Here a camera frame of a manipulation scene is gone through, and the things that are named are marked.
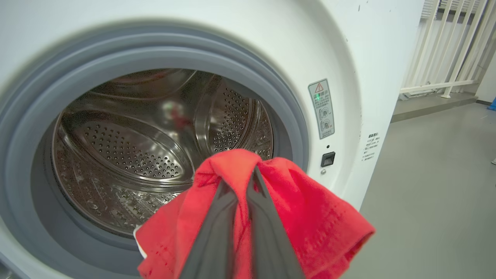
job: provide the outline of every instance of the washing machine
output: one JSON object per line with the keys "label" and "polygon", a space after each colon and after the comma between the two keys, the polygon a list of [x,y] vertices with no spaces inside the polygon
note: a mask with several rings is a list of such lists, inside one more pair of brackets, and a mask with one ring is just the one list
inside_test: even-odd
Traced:
{"label": "washing machine", "polygon": [[233,148],[292,160],[359,209],[422,4],[4,1],[0,262],[137,278],[133,229]]}

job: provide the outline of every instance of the white railing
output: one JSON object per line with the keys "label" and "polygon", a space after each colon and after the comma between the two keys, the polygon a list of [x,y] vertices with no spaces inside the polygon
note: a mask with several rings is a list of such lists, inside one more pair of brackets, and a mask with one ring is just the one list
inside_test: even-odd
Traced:
{"label": "white railing", "polygon": [[[490,37],[496,23],[495,3],[496,0],[426,0],[425,7],[430,12],[423,11],[417,47],[400,93],[443,89],[442,97],[449,98],[453,87],[478,83],[479,65],[488,57],[484,50],[491,49],[494,43]],[[436,18],[439,8],[444,9],[440,20]],[[449,11],[454,11],[452,18]]]}

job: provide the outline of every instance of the red fabric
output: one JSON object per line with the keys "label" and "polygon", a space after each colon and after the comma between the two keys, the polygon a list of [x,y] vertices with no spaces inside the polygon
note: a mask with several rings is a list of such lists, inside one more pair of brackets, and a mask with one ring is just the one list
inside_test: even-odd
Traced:
{"label": "red fabric", "polygon": [[258,165],[307,278],[338,278],[374,228],[347,202],[307,176],[294,163],[262,161],[236,149],[218,153],[197,169],[193,186],[161,207],[136,233],[147,258],[138,267],[147,279],[176,279],[221,178],[236,192],[234,223],[236,279],[250,279],[251,227],[246,191]]}

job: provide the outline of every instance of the gray sticker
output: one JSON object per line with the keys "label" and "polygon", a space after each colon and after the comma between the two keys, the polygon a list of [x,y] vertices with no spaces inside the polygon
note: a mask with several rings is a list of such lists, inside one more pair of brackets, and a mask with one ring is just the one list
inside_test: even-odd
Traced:
{"label": "gray sticker", "polygon": [[317,116],[318,133],[323,139],[334,133],[334,114],[327,79],[310,84],[309,92]]}

